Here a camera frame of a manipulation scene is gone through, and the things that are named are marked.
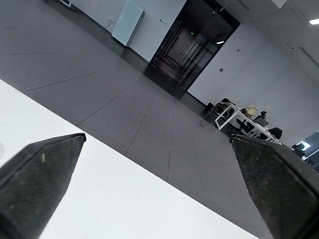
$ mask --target white wall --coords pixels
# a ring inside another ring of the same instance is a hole
[[[102,26],[109,17],[117,22],[126,0],[74,0],[72,3]],[[145,16],[136,31],[130,47],[150,61],[166,36],[186,0],[135,0],[145,10]],[[107,30],[112,32],[116,22]]]
[[[253,24],[240,25],[188,92],[205,104],[257,105],[287,145],[319,129],[319,87]]]

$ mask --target computer monitor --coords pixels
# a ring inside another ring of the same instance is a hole
[[[269,123],[263,118],[255,119],[254,122],[259,124],[261,127],[265,127],[265,126],[269,125]]]
[[[37,239],[64,196],[85,134],[29,144],[0,168],[0,238]]]

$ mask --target desk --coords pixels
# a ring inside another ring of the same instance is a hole
[[[234,113],[231,115],[231,117],[229,117],[225,123],[223,123],[222,125],[220,125],[218,123],[218,120],[220,118],[222,118],[224,116],[224,114],[226,114],[227,111],[229,111],[230,109],[234,109]],[[249,119],[248,117],[246,117],[243,113],[241,113],[240,109],[237,108],[235,105],[230,104],[224,111],[223,113],[221,113],[217,119],[215,119],[215,123],[218,127],[218,130],[221,130],[225,125],[227,125],[235,116],[240,116],[241,118],[243,118],[244,120],[246,120],[247,122],[251,123],[260,133],[263,133],[266,137],[267,137],[267,141],[271,141],[277,144],[281,144],[280,141],[278,139],[276,139],[275,137],[273,137],[271,134],[269,134],[265,128],[263,128],[262,126],[260,126],[259,124],[253,122],[251,119]]]
[[[0,167],[27,144],[83,132],[0,80]],[[257,239],[86,134],[40,239]]]

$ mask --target wall switch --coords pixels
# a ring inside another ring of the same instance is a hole
[[[162,19],[159,20],[161,24],[163,24],[164,26],[167,25],[167,23],[165,21],[163,21]]]
[[[110,16],[110,17],[109,17],[109,23],[111,23],[111,22],[114,23],[115,21],[114,21],[113,18]]]

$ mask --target white surface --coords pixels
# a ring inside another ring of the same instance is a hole
[[[81,132],[0,81],[2,166],[27,144]],[[70,186],[41,239],[256,239],[86,134]]]
[[[138,23],[142,20],[143,13],[144,10],[140,6],[132,0],[128,0],[115,25],[112,36],[123,45],[127,46],[133,36],[134,30],[138,27]]]
[[[319,128],[319,87],[253,24],[235,31],[188,92],[205,104],[228,98],[267,111],[267,127],[282,129],[285,145]]]
[[[119,19],[126,0],[73,0],[73,5],[102,26],[109,17]],[[150,62],[186,0],[135,0],[145,11],[145,16],[132,38],[130,47]],[[112,32],[114,24],[107,28]]]

